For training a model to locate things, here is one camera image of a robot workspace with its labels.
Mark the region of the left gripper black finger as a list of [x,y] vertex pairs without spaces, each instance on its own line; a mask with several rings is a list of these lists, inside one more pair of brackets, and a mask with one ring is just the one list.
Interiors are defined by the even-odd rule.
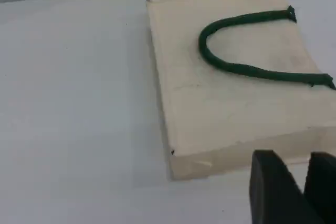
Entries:
[[324,223],[335,223],[335,156],[310,155],[304,195]]
[[249,202],[252,223],[323,223],[273,150],[253,152]]

